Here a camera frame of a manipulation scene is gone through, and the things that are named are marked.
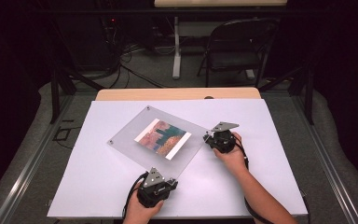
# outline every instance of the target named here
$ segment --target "wrist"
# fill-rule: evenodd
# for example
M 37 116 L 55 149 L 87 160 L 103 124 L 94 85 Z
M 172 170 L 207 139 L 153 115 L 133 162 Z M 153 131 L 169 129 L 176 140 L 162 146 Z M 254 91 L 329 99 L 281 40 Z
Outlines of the wrist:
M 248 175 L 249 170 L 246 168 L 245 165 L 236 167 L 235 169 L 231 170 L 231 173 L 234 175 L 235 178 L 240 178 L 242 176 Z

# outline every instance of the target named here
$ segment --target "white surface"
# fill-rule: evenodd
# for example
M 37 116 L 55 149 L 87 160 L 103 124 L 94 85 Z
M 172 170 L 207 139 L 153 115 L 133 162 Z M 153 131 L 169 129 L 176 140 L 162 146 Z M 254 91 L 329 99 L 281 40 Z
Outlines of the white surface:
M 106 144 L 145 106 L 205 128 L 238 123 L 251 173 L 292 215 L 307 210 L 264 100 L 93 102 L 48 217 L 121 217 L 128 192 L 145 169 Z M 159 217 L 249 216 L 235 179 L 204 145 L 178 179 Z

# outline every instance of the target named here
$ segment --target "human hand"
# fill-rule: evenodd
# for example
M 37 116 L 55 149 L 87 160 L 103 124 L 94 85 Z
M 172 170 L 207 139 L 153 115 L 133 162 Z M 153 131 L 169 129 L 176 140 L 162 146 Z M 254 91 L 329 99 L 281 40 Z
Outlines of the human hand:
M 162 205 L 164 204 L 164 201 L 161 200 L 154 207 L 144 207 L 139 202 L 137 196 L 139 186 L 141 186 L 141 182 L 136 184 L 136 190 L 132 193 L 130 197 L 129 204 L 127 206 L 127 215 L 124 219 L 123 224 L 145 224 L 150 220 L 150 218 L 152 218 L 159 212 Z
M 232 133 L 236 138 L 236 142 L 238 145 L 241 145 L 241 136 L 237 133 Z M 238 176 L 239 174 L 243 174 L 243 172 L 248 172 L 248 169 L 245 165 L 245 160 L 243 158 L 243 153 L 238 146 L 235 146 L 228 153 L 221 153 L 216 148 L 213 149 L 214 155 L 219 158 L 227 167 L 227 169 L 234 175 Z

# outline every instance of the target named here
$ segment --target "desk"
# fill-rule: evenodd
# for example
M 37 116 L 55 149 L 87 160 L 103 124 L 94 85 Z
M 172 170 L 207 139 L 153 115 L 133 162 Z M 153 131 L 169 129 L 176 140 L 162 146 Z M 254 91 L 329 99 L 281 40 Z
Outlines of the desk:
M 284 7 L 286 3 L 287 0 L 155 0 L 155 7 Z M 201 22 L 191 25 L 191 23 L 186 22 L 183 24 L 185 28 L 181 28 L 178 17 L 174 18 L 175 56 L 173 79 L 180 77 L 181 50 L 179 36 L 209 36 L 214 27 L 220 23 L 222 22 Z
M 195 100 L 188 100 L 192 95 Z M 205 96 L 216 99 L 202 100 Z M 307 214 L 267 105 L 256 89 L 103 90 L 96 99 L 48 217 L 121 217 L 128 191 L 145 168 L 106 142 L 147 105 L 202 127 L 212 128 L 221 120 L 239 123 L 235 131 L 244 139 L 251 173 L 292 215 Z M 241 188 L 207 145 L 201 147 L 178 181 L 156 218 L 250 216 Z

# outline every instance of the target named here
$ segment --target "person's left hand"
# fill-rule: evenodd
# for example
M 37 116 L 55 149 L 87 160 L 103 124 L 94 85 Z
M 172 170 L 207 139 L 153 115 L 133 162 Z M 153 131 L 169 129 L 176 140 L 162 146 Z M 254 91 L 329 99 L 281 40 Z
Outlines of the person's left hand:
M 136 184 L 136 190 L 132 193 L 129 204 L 127 206 L 127 215 L 124 219 L 124 224 L 145 224 L 150 218 L 155 216 L 161 209 L 164 201 L 159 201 L 156 206 L 146 208 L 144 207 L 138 199 L 138 188 L 141 186 L 141 182 Z

